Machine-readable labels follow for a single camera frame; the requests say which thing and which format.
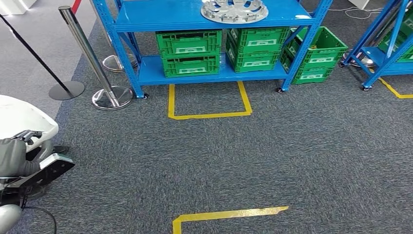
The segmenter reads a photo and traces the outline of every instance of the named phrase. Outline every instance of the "blue metal shelf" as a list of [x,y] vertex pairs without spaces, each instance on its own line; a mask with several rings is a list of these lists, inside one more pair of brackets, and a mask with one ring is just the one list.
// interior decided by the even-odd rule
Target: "blue metal shelf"
[[[128,77],[138,98],[143,98],[142,85],[172,84],[172,83],[201,83],[223,82],[236,80],[282,79],[281,89],[287,91],[294,78],[310,43],[323,21],[333,0],[319,0],[313,13],[309,14],[301,6],[300,0],[263,0],[268,7],[268,17],[249,24],[225,24],[212,22],[201,15],[201,0],[114,0],[119,14],[112,18],[106,0],[92,0],[102,24],[112,40],[113,47],[125,67]],[[235,73],[225,59],[221,61],[221,70],[218,75],[193,76],[185,78],[166,78],[162,63],[158,56],[141,57],[139,47],[133,32],[143,31],[170,31],[170,30],[198,30],[221,28],[246,27],[277,27],[300,26],[291,35],[307,26],[307,34],[301,47],[290,66],[290,72],[285,73],[278,62],[273,71]],[[123,46],[122,40],[129,46],[139,62],[135,72]]]
[[269,11],[266,19],[249,24],[224,24],[207,20],[201,15],[201,0],[125,1],[120,8],[115,28],[118,32],[142,32],[297,26],[314,22],[297,0],[270,0],[264,3]]
[[[362,52],[371,59],[374,64],[378,67],[382,66],[385,59],[386,54],[381,51],[377,47],[363,47]],[[390,66],[383,71],[383,76],[391,76],[391,75],[408,75],[413,74],[413,63],[411,62],[394,62],[390,64]]]
[[222,53],[219,74],[180,78],[165,77],[160,56],[143,56],[140,72],[138,75],[138,81],[141,85],[157,85],[239,80],[285,79],[287,77],[288,74],[284,71],[284,68],[281,66],[280,62],[277,62],[275,69],[272,71],[235,73],[231,65],[229,64],[228,57],[225,55],[225,53]]
[[[403,56],[403,54],[413,46],[413,34],[410,35],[399,48],[393,51],[393,47],[397,38],[397,34],[400,30],[400,26],[403,22],[405,10],[408,7],[409,0],[389,0],[381,13],[377,16],[375,21],[370,25],[356,46],[349,53],[347,58],[343,61],[344,65],[349,65],[350,61],[354,60],[360,65],[364,72],[369,76],[363,83],[364,90],[368,90],[372,87],[372,84],[378,80],[380,76],[391,75],[408,75],[413,74],[413,62],[397,62],[397,60]],[[385,22],[392,15],[392,10],[396,13],[396,20],[393,27],[393,32],[390,36],[389,48],[387,53],[383,53],[377,47],[371,47],[369,44],[371,41],[375,41],[376,32],[381,31],[381,26],[385,25]],[[367,56],[371,59],[376,69],[371,72],[363,63],[358,59],[359,55]]]

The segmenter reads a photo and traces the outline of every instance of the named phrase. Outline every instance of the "shelf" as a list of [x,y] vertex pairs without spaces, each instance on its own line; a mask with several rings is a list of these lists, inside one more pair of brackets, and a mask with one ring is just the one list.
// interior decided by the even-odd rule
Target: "shelf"
[[284,68],[279,61],[272,71],[235,73],[227,59],[225,53],[222,53],[220,73],[216,75],[166,78],[162,67],[161,57],[144,56],[142,57],[138,82],[140,85],[157,85],[287,78],[287,73],[284,71]]
[[[376,66],[381,66],[386,55],[377,47],[363,47],[362,52],[369,57]],[[394,62],[383,71],[383,76],[413,74],[413,62]]]
[[226,24],[205,19],[201,0],[124,1],[116,19],[118,32],[198,30],[236,27],[310,25],[315,22],[297,0],[265,0],[268,17],[255,23]]

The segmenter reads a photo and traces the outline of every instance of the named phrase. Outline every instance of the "crate label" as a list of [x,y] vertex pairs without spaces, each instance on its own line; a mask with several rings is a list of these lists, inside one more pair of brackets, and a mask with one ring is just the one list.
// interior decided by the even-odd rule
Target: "crate label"
[[258,45],[276,45],[277,39],[272,40],[251,40],[248,42],[247,46],[258,46]]
[[184,53],[194,53],[194,52],[206,52],[205,46],[200,47],[188,47],[188,48],[176,48],[176,54],[184,54]]
[[232,60],[235,60],[235,56],[234,56],[234,53],[232,52],[232,49],[228,50],[228,55]]
[[244,67],[255,67],[255,66],[267,66],[270,65],[270,61],[257,61],[257,62],[246,62]]
[[289,70],[290,70],[290,68],[288,67],[288,65],[287,65],[286,62],[282,64],[282,67],[283,67],[286,71],[289,71]]
[[[387,40],[384,44],[387,45],[387,46],[389,46],[389,44],[390,44],[390,39]],[[394,44],[394,46],[393,46],[393,52],[395,52],[398,48],[399,48],[399,47],[398,47],[396,44]]]
[[288,48],[288,50],[295,56],[296,55],[296,49],[294,49],[294,47],[293,46],[290,46],[289,48]]
[[319,75],[309,75],[309,76],[301,76],[300,79],[317,79],[317,78],[322,78],[323,74]]
[[205,69],[205,67],[187,68],[187,69],[179,69],[179,74],[206,72],[206,71],[207,70]]
[[231,29],[231,35],[232,35],[232,37],[234,38],[234,39],[237,39],[238,38],[238,34],[237,34],[237,32],[235,31],[236,29]]
[[413,30],[413,19],[408,18],[406,21],[404,21],[404,24]]
[[332,62],[334,61],[334,57],[331,58],[312,58],[308,63],[316,63],[316,62]]

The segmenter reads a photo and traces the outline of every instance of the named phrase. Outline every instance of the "gray floor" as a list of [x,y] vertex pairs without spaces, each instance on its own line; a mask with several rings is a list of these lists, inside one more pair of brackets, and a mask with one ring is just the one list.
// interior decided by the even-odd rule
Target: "gray floor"
[[[73,0],[37,0],[24,15],[5,18],[62,80],[70,80],[79,61],[81,50],[58,11],[59,6]],[[88,1],[83,1],[76,13],[86,35],[96,16]],[[56,81],[43,69],[29,51],[0,23],[0,94],[28,101],[55,117],[61,101],[48,93]]]
[[[371,21],[330,12],[324,25],[352,46]],[[139,35],[145,53],[156,53],[152,36]],[[97,27],[90,39],[104,57]],[[123,74],[108,76],[128,85]],[[183,233],[412,233],[413,100],[397,99],[380,83],[362,92],[363,78],[357,69],[336,68],[326,83],[284,94],[274,92],[278,81],[245,82],[251,116],[176,121],[167,117],[166,85],[145,87],[150,98],[126,109],[95,109],[90,97],[99,84],[81,59],[73,79],[87,90],[63,102],[56,118],[56,140],[72,146],[77,165],[33,204],[51,211],[65,234],[165,234],[181,214],[276,206],[290,208],[184,223]],[[236,83],[176,87],[177,114],[242,107]],[[42,234],[51,223],[26,213],[19,228],[15,233]]]

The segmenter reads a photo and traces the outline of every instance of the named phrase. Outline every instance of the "stanchion base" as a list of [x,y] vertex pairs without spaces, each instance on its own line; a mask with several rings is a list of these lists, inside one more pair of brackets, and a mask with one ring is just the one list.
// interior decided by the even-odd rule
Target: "stanchion base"
[[[112,71],[112,72],[123,72],[123,71],[125,70],[125,68],[116,61],[116,58],[117,58],[116,55],[111,55],[111,56],[105,58],[105,59],[103,60],[102,64],[103,64],[103,66],[104,66],[106,69],[108,69],[109,71]],[[128,58],[129,58],[129,61],[130,61],[131,64],[132,64],[132,67],[136,67],[137,64],[138,64],[138,62],[136,61],[135,56],[134,56],[134,55],[131,55],[131,54],[128,54]]]
[[[347,58],[347,56],[349,55],[350,51],[352,51],[352,50],[349,50],[348,52],[346,52],[346,53],[343,54],[343,60]],[[362,55],[363,55],[362,53],[359,53],[359,54],[357,55],[357,58],[360,57],[360,56],[362,56]],[[368,57],[366,57],[366,56],[364,56],[364,57],[361,59],[361,63],[363,63],[364,66],[366,66],[366,67],[374,67],[373,61],[372,61],[371,59],[369,59]],[[356,63],[356,61],[354,61],[354,60],[351,60],[349,64],[352,65],[352,66],[355,66],[355,67],[360,67],[360,65],[359,65],[358,63]]]
[[64,90],[59,84],[53,86],[49,91],[49,97],[54,100],[69,100],[75,98],[85,91],[85,86],[77,81],[66,81],[63,84],[67,87],[69,92]]
[[108,95],[106,95],[106,91],[101,89],[93,95],[93,105],[101,110],[115,111],[122,109],[131,103],[133,99],[133,92],[131,89],[123,86],[112,86],[112,90],[117,97],[117,103],[110,100]]

